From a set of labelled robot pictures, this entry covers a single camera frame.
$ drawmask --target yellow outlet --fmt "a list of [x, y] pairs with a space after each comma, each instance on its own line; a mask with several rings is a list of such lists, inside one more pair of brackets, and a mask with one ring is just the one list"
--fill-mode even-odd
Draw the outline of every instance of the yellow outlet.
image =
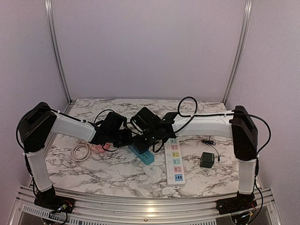
[[172, 156], [173, 158], [179, 158], [179, 152], [177, 151], [172, 152]]

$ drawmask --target pink object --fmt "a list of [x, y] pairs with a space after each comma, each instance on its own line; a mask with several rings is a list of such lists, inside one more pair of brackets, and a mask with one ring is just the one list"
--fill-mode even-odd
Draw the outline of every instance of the pink object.
[[[103, 147], [105, 148], [105, 149], [109, 149], [110, 148], [110, 146], [111, 146], [111, 144], [110, 143], [106, 143]], [[92, 147], [91, 147], [91, 151], [93, 152], [93, 153], [96, 153], [96, 154], [98, 154], [98, 153], [104, 153], [105, 152], [105, 150], [102, 148], [102, 146], [99, 144], [99, 145], [92, 145]]]

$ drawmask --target blue power strip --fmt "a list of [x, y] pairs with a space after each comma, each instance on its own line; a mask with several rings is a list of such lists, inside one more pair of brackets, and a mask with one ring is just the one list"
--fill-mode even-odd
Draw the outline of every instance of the blue power strip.
[[151, 163], [154, 162], [154, 155], [149, 152], [149, 151], [145, 151], [144, 153], [142, 154], [139, 154], [136, 150], [135, 150], [135, 147], [132, 146], [132, 145], [129, 145], [128, 146], [129, 149], [136, 155], [139, 157], [139, 159], [145, 163], [146, 165], [150, 165]]

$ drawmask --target vertical metal post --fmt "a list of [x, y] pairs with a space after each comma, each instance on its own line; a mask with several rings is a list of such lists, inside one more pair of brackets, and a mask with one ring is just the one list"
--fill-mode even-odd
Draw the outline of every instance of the vertical metal post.
[[245, 47], [246, 37], [247, 37], [248, 30], [249, 30], [252, 2], [253, 2], [253, 0], [246, 0], [244, 18], [243, 18], [242, 28], [240, 31], [239, 45], [238, 45], [238, 49], [235, 54], [235, 59], [234, 59], [233, 66], [231, 69], [229, 81], [228, 81], [226, 91], [225, 91], [225, 94], [223, 97], [223, 103], [225, 105], [227, 104], [230, 93], [232, 91], [234, 80], [235, 80], [236, 74], [238, 72], [240, 59], [241, 59], [241, 56], [242, 56], [242, 53], [243, 53], [243, 50]]
[[63, 92], [65, 95], [66, 101], [68, 104], [70, 104], [72, 102], [72, 99], [71, 99], [70, 92], [68, 89], [64, 69], [63, 69], [63, 66], [61, 63], [60, 52], [58, 49], [57, 38], [56, 38], [56, 33], [55, 33], [55, 26], [54, 26], [54, 18], [53, 18], [53, 12], [52, 12], [52, 1], [45, 0], [45, 7], [46, 7], [47, 20], [48, 20], [48, 25], [49, 25], [49, 29], [50, 29], [50, 36], [51, 36], [56, 66], [57, 66], [57, 69], [59, 72], [60, 81], [61, 81], [61, 85], [63, 88]]

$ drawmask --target table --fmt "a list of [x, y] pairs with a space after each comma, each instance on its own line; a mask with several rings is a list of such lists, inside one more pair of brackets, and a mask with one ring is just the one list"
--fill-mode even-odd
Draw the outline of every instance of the table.
[[[78, 99], [70, 115], [93, 121], [104, 109], [113, 109], [127, 118], [132, 117], [142, 107], [162, 117], [167, 112], [177, 111], [177, 100], [152, 99]], [[198, 113], [217, 113], [226, 108], [220, 102], [198, 102]], [[192, 113], [193, 102], [184, 104], [182, 112]], [[70, 151], [76, 145], [75, 138], [57, 135], [46, 157], [46, 165], [51, 181], [57, 188], [85, 193], [146, 198], [179, 198], [219, 195], [238, 190], [238, 162], [233, 153], [232, 140], [211, 137], [221, 158], [211, 169], [199, 167], [202, 153], [215, 150], [201, 142], [208, 137], [186, 136], [179, 138], [183, 166], [186, 176], [184, 187], [174, 189], [166, 186], [165, 156], [161, 150], [155, 154], [155, 162], [145, 165], [128, 147], [117, 152], [91, 154], [84, 162], [75, 162]]]

